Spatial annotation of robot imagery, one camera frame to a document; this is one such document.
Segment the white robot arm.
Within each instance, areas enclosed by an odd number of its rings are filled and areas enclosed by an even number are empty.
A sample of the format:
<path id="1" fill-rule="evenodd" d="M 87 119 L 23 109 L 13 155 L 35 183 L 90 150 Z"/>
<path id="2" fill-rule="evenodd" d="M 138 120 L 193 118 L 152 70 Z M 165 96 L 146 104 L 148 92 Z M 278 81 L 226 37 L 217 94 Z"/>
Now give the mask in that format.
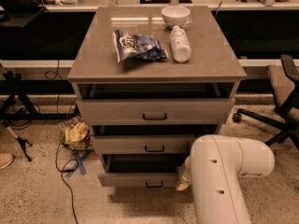
<path id="1" fill-rule="evenodd" d="M 192 188 L 197 224 L 251 224 L 238 179 L 265 177 L 274 167 L 274 154 L 261 141 L 204 135 L 179 166 L 177 189 Z"/>

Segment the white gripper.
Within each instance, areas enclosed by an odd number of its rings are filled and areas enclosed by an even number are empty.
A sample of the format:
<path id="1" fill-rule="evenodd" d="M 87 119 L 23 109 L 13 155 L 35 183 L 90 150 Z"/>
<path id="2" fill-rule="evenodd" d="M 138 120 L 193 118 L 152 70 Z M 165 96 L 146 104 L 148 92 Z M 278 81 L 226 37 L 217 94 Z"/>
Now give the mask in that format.
<path id="1" fill-rule="evenodd" d="M 178 185 L 176 186 L 176 191 L 183 191 L 192 183 L 191 171 L 185 164 L 183 164 L 177 168 L 177 172 Z"/>

